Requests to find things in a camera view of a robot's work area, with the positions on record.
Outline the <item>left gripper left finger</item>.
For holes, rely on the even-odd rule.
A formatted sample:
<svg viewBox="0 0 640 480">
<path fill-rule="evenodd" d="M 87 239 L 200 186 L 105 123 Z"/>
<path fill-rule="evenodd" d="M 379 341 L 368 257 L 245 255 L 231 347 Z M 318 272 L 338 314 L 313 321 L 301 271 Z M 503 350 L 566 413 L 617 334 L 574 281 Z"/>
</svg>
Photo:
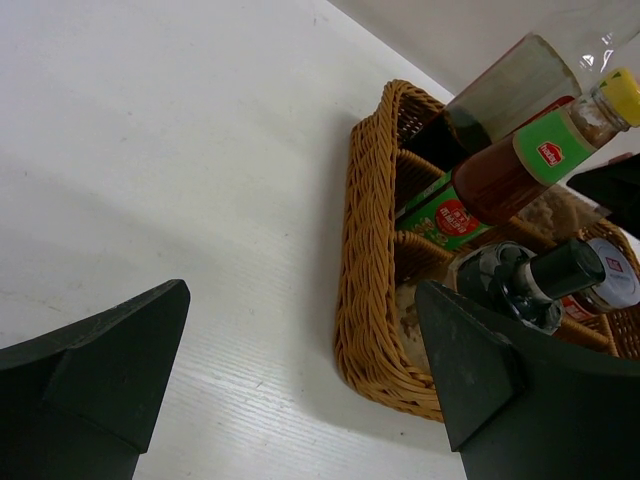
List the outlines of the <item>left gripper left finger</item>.
<svg viewBox="0 0 640 480">
<path fill-rule="evenodd" d="M 1 351 L 4 479 L 130 479 L 190 304 L 183 280 Z"/>
</svg>

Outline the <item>dark sauce bottle black cap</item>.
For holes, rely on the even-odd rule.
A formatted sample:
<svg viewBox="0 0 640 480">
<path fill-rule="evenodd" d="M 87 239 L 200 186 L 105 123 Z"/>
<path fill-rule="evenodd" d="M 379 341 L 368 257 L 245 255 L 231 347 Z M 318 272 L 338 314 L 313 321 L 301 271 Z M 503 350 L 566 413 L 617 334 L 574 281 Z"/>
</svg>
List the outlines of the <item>dark sauce bottle black cap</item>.
<svg viewBox="0 0 640 480">
<path fill-rule="evenodd" d="M 424 121 L 403 148 L 448 172 L 581 93 L 575 75 L 551 45 L 529 34 Z"/>
</svg>

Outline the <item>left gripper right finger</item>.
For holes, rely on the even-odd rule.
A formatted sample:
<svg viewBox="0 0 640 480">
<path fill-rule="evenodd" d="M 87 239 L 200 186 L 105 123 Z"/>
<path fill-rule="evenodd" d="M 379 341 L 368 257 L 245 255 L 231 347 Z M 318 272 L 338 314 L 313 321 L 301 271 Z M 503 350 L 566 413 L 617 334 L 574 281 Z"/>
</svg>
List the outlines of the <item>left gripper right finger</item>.
<svg viewBox="0 0 640 480">
<path fill-rule="evenodd" d="M 639 365 L 544 335 L 447 287 L 415 302 L 450 447 L 470 479 L 635 479 Z"/>
</svg>

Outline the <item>black cap spice jar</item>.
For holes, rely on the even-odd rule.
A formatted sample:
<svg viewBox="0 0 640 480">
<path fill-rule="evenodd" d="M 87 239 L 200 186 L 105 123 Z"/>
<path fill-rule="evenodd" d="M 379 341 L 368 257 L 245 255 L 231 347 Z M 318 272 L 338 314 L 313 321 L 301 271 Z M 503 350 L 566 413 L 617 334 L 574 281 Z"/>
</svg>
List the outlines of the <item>black cap spice jar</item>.
<svg viewBox="0 0 640 480">
<path fill-rule="evenodd" d="M 483 246 L 466 255 L 435 260 L 405 276 L 396 287 L 396 328 L 413 366 L 431 372 L 415 294 L 420 282 L 434 280 L 481 307 L 538 333 L 596 352 L 610 350 L 608 337 L 568 319 L 562 300 L 605 280 L 594 249 L 567 240 L 540 254 L 513 241 Z"/>
</svg>

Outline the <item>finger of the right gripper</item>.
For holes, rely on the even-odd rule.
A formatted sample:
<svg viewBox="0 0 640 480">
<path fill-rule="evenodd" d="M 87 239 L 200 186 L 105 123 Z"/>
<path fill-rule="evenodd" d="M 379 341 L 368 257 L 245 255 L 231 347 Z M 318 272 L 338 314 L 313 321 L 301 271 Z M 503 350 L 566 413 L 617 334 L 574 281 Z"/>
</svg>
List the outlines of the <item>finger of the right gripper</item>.
<svg viewBox="0 0 640 480">
<path fill-rule="evenodd" d="M 639 234 L 639 154 L 624 154 L 574 175 L 567 185 L 604 209 L 609 222 Z"/>
</svg>

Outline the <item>red chili sauce bottle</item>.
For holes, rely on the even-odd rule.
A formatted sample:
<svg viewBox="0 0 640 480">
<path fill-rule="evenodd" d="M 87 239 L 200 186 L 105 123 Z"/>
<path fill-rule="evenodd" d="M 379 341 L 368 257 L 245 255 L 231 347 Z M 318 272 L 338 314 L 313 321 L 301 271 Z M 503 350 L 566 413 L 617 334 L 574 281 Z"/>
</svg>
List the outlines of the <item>red chili sauce bottle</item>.
<svg viewBox="0 0 640 480">
<path fill-rule="evenodd" d="M 472 155 L 409 201 L 395 226 L 456 250 L 506 224 L 551 186 L 639 125 L 639 82 L 617 68 L 590 92 Z"/>
</svg>

